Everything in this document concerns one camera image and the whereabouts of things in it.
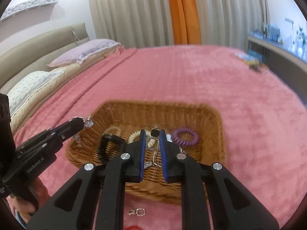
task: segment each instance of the wall decoration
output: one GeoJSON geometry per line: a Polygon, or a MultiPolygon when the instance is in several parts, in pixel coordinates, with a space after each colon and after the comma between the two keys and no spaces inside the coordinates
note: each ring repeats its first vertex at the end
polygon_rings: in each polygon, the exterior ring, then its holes
{"type": "Polygon", "coordinates": [[[26,1],[20,4],[17,4],[15,6],[9,7],[4,11],[4,14],[0,18],[0,22],[3,22],[7,19],[9,19],[12,16],[15,16],[17,14],[20,14],[22,12],[38,8],[38,7],[44,7],[44,6],[50,6],[58,3],[59,0],[30,0],[26,1]]]}

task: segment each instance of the spiral hair tie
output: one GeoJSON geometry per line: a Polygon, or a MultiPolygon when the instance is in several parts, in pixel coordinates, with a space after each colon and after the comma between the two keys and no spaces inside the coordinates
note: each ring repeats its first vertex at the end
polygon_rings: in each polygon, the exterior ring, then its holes
{"type": "Polygon", "coordinates": [[[112,130],[117,130],[116,133],[114,135],[120,136],[120,134],[122,133],[121,129],[119,127],[116,126],[110,126],[109,128],[105,129],[105,131],[103,132],[102,135],[104,134],[109,134],[110,131],[112,130]]]}
{"type": "MultiPolygon", "coordinates": [[[[146,136],[150,136],[150,131],[145,131],[145,132],[146,132],[146,136]]],[[[138,130],[138,131],[132,133],[132,134],[129,136],[129,138],[128,138],[128,144],[133,143],[134,139],[135,139],[136,137],[140,136],[140,134],[141,134],[141,130],[138,130]]],[[[156,141],[155,141],[154,139],[150,139],[150,140],[148,141],[148,145],[147,145],[147,146],[148,146],[149,148],[151,148],[151,147],[154,145],[155,142],[156,142],[156,141]]]]}
{"type": "Polygon", "coordinates": [[[198,143],[198,140],[199,140],[199,136],[195,132],[195,130],[192,130],[192,129],[186,128],[186,127],[176,129],[172,134],[172,141],[174,143],[178,144],[181,147],[193,146],[193,145],[198,143]],[[180,139],[178,137],[178,134],[183,133],[183,132],[191,134],[193,136],[193,140],[192,141],[184,141],[184,140],[180,139]]]}

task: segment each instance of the wall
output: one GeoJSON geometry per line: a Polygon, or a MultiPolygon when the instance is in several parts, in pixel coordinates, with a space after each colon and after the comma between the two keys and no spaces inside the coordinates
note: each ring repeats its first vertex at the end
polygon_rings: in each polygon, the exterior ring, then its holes
{"type": "Polygon", "coordinates": [[[306,19],[294,0],[267,0],[270,20],[281,29],[284,45],[289,47],[292,42],[292,24],[285,21],[289,18],[294,21],[294,38],[299,26],[307,33],[306,19]]]}
{"type": "MultiPolygon", "coordinates": [[[[9,7],[25,1],[28,0],[12,0],[9,7]]],[[[0,23],[0,55],[39,34],[83,22],[90,39],[95,39],[88,0],[59,0],[54,6],[23,12],[0,23]]]]}

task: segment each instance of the pillow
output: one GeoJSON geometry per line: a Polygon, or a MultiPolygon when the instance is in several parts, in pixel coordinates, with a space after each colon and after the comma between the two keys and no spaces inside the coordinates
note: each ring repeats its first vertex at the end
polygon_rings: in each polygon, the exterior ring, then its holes
{"type": "Polygon", "coordinates": [[[19,81],[7,94],[10,103],[10,114],[13,117],[18,109],[26,103],[41,87],[60,77],[64,70],[56,72],[35,71],[19,81]]]}
{"type": "Polygon", "coordinates": [[[96,39],[77,46],[53,60],[48,66],[63,67],[71,63],[83,64],[90,56],[100,51],[119,46],[120,43],[110,39],[96,39]]]}

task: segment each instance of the wicker basket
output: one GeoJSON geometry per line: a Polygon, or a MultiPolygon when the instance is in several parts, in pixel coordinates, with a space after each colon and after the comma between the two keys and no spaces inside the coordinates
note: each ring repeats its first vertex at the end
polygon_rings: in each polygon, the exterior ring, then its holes
{"type": "MultiPolygon", "coordinates": [[[[197,145],[185,148],[188,155],[198,162],[210,165],[213,162],[225,164],[225,143],[223,139],[222,120],[219,113],[206,104],[179,104],[139,101],[109,101],[101,105],[93,114],[94,126],[83,129],[79,135],[82,148],[75,141],[70,141],[66,149],[68,159],[77,167],[92,162],[101,164],[96,153],[100,137],[105,129],[117,126],[121,129],[120,137],[126,141],[133,132],[139,129],[150,130],[153,124],[159,124],[166,133],[179,127],[189,127],[199,134],[197,145]]],[[[183,134],[184,140],[190,135],[183,134]]],[[[112,144],[106,149],[109,156],[118,154],[112,144]]],[[[145,161],[151,161],[152,152],[146,150],[145,161]]],[[[160,153],[157,162],[161,162],[160,153]]],[[[141,183],[127,183],[126,192],[152,200],[170,203],[181,203],[180,184],[166,184],[162,170],[149,167],[144,171],[141,183]]]]}

